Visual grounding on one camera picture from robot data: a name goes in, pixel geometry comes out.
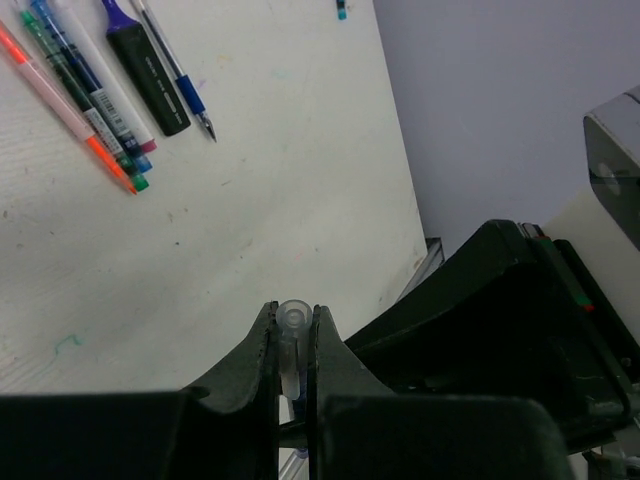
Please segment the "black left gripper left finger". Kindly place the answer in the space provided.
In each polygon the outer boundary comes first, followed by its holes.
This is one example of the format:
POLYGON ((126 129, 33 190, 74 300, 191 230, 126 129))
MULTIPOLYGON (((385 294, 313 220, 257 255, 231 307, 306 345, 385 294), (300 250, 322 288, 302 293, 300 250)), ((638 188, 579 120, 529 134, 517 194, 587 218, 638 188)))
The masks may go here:
POLYGON ((276 478, 277 307, 179 390, 2 396, 2 478, 276 478))

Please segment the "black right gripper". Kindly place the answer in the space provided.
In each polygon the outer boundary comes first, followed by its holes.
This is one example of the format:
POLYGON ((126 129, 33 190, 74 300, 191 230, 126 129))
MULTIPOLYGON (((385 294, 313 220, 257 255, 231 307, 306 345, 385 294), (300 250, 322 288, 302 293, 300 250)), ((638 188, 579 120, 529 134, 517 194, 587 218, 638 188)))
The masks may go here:
MULTIPOLYGON (((532 400, 569 448, 604 444, 639 414, 638 343, 571 243, 531 223, 483 224, 341 340, 396 394, 532 400)), ((283 446, 307 440, 306 420, 281 428, 283 446)))

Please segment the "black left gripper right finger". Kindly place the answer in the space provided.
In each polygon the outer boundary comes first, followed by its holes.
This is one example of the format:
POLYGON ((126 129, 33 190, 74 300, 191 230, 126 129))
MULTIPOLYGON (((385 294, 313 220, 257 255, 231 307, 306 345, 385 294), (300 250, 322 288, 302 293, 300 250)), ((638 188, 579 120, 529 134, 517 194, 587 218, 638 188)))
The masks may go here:
POLYGON ((307 440, 312 479, 571 479, 548 412, 521 398, 396 394, 315 306, 307 440))

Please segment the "clear gel pen cap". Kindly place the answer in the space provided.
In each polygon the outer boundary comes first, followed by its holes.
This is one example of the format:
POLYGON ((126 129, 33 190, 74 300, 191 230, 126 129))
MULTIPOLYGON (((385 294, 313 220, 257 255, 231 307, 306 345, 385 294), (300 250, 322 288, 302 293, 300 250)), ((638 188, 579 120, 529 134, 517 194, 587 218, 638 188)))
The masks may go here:
POLYGON ((276 324, 282 394, 297 400, 301 395, 301 375, 307 369, 312 309, 302 300, 287 300, 276 310, 276 324))

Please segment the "green gel pen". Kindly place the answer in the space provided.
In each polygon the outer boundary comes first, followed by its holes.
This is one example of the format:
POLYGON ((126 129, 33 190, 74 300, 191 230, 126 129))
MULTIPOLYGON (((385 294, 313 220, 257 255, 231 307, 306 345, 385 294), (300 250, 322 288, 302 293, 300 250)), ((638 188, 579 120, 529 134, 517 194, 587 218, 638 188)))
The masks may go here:
POLYGON ((126 175, 133 186, 133 191, 137 193, 146 189, 149 186, 146 178, 126 154, 57 43, 28 9, 19 7, 17 12, 25 30, 31 35, 64 89, 99 138, 99 144, 106 149, 118 168, 126 175))

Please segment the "pink capped white marker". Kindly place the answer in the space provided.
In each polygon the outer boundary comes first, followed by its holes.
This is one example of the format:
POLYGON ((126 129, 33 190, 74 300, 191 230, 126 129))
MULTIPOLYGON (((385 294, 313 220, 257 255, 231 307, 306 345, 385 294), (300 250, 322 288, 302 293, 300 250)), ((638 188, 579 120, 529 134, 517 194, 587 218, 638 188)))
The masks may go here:
POLYGON ((53 10, 63 29, 83 55, 114 106, 123 117, 144 153, 157 149, 155 138, 141 117, 137 105, 129 98, 116 76, 116 70, 107 61, 107 56, 98 42, 89 34, 88 28, 73 11, 70 1, 53 1, 53 10))

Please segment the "teal gel pen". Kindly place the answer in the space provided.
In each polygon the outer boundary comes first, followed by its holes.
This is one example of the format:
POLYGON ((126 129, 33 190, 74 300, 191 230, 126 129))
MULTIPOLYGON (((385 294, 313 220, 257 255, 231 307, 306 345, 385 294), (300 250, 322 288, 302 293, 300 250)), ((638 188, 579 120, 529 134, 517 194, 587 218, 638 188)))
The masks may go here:
POLYGON ((345 0, 336 0, 336 11, 338 19, 343 21, 347 18, 347 6, 345 0))

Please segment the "blue ballpoint pen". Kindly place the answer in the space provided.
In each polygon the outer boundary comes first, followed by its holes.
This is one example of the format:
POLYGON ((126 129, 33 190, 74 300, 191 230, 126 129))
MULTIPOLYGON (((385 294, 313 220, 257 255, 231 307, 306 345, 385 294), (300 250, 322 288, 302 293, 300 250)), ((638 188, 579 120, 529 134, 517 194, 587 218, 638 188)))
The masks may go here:
POLYGON ((206 106, 204 105, 194 83, 179 63, 178 57, 173 51, 160 23, 153 14, 149 3, 142 0, 133 0, 131 1, 131 5, 143 21, 144 25, 150 31, 153 39, 164 56, 164 59, 168 63, 175 77, 175 83, 191 110, 191 113, 199 120, 201 126, 207 131, 213 141, 216 142, 217 136, 214 124, 207 113, 206 106))

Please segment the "purple capped black marker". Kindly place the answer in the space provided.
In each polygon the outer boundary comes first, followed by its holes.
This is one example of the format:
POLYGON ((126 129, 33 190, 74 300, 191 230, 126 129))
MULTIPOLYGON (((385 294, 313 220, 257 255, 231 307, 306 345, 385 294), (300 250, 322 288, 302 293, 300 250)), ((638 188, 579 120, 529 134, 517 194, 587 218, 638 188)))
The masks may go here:
POLYGON ((103 0, 108 24, 106 39, 164 136, 191 126, 181 101, 143 25, 116 1, 103 0))

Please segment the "orange clear pen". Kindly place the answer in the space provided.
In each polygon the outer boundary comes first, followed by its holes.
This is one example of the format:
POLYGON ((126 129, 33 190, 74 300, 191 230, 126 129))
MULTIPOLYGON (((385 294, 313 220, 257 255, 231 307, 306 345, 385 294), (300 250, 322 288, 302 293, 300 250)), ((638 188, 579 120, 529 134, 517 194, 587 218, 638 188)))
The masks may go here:
POLYGON ((115 157, 108 152, 84 117, 67 101, 39 64, 27 54, 4 23, 1 23, 1 52, 72 134, 93 152, 112 177, 127 191, 136 195, 136 188, 117 164, 115 157))

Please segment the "dark blue gel pen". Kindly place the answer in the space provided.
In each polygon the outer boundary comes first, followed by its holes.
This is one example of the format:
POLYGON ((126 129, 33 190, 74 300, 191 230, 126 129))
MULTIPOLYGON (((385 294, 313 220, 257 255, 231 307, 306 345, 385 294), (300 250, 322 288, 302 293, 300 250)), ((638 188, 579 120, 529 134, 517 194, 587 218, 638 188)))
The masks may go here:
MULTIPOLYGON (((296 422, 304 422, 306 420, 306 395, 300 393, 296 400, 290 401, 290 414, 291 420, 296 422)), ((301 460, 307 460, 309 458, 309 450, 306 440, 306 433, 302 432, 302 438, 294 449, 294 453, 301 460)))

